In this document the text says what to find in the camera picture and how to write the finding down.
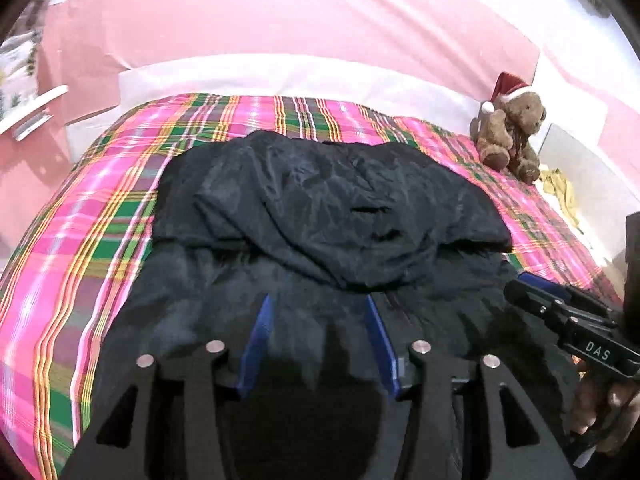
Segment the person's right hand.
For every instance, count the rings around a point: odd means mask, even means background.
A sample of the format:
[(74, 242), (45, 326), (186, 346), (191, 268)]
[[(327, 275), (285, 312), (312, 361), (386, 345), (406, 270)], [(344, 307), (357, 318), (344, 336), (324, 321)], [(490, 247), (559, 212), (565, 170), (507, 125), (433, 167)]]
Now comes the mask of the person's right hand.
[(618, 380), (602, 367), (585, 361), (577, 365), (580, 381), (574, 392), (565, 426), (574, 434), (586, 434), (602, 428), (596, 450), (616, 454), (627, 441), (639, 420), (639, 384)]

